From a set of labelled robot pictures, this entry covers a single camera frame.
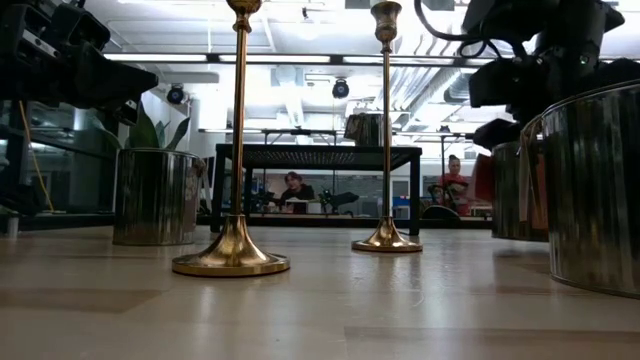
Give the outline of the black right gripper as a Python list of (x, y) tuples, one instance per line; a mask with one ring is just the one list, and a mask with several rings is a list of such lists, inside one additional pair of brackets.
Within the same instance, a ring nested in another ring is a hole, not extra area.
[[(497, 59), (479, 68), (469, 79), (473, 108), (504, 105), (519, 121), (529, 121), (551, 105), (569, 97), (639, 78), (639, 63), (599, 58), (593, 42), (549, 47), (521, 60)], [(473, 134), (473, 143), (485, 149), (516, 141), (520, 124), (495, 119)]]

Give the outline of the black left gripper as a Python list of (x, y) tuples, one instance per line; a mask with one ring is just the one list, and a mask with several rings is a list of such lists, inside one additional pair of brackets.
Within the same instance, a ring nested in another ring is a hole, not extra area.
[(146, 70), (109, 60), (110, 32), (83, 1), (1, 0), (1, 98), (72, 102), (136, 125)]

